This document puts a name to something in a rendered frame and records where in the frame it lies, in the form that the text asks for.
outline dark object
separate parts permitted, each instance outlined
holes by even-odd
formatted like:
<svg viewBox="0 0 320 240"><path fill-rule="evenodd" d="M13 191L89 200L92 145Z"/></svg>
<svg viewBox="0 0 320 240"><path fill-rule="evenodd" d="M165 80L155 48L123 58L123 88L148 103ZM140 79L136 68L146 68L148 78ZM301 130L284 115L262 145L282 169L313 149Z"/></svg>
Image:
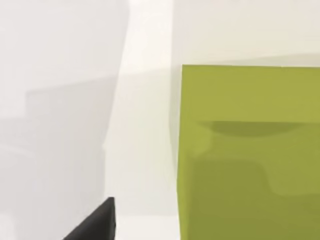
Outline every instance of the dark object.
<svg viewBox="0 0 320 240"><path fill-rule="evenodd" d="M115 198L109 197L63 240L115 240Z"/></svg>

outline black pointed object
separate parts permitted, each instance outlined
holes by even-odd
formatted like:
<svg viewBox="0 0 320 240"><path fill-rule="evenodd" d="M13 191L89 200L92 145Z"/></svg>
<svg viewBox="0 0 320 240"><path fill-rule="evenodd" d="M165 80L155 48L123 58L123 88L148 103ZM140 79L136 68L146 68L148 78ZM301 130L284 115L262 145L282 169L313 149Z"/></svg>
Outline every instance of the black pointed object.
<svg viewBox="0 0 320 240"><path fill-rule="evenodd" d="M109 197L63 240L115 240L115 198Z"/></svg>

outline green box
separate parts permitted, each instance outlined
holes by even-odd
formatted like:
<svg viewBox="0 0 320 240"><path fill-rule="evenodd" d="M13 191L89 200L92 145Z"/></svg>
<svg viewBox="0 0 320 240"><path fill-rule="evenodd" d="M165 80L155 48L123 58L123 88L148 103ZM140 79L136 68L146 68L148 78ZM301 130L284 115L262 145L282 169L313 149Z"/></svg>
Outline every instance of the green box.
<svg viewBox="0 0 320 240"><path fill-rule="evenodd" d="M320 68L184 65L182 240L320 239Z"/></svg>

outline green sticky note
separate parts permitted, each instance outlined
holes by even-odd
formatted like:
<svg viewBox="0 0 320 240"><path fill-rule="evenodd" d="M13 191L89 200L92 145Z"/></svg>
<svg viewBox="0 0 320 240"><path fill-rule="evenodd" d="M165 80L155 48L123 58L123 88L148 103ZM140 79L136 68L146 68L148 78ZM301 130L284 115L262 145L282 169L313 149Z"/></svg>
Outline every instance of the green sticky note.
<svg viewBox="0 0 320 240"><path fill-rule="evenodd" d="M182 68L182 240L320 239L320 68Z"/></svg>

